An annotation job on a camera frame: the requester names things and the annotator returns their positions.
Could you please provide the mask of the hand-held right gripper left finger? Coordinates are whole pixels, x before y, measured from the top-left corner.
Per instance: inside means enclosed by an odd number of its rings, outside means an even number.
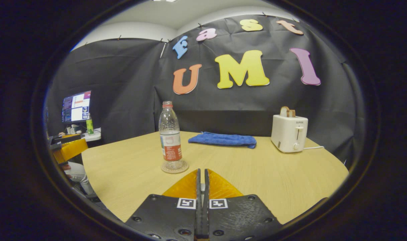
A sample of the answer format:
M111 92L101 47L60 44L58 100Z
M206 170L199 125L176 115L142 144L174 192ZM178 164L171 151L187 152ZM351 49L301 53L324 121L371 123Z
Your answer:
M164 194L150 194L125 224L158 241L195 241L202 211L200 176L197 169Z

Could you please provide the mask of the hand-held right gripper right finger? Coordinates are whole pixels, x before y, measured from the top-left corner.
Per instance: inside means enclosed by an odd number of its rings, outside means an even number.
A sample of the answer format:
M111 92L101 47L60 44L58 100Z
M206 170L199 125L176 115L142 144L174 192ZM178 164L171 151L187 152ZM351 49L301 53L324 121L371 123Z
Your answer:
M203 238L257 241L282 226L257 195L243 195L219 174L205 169Z

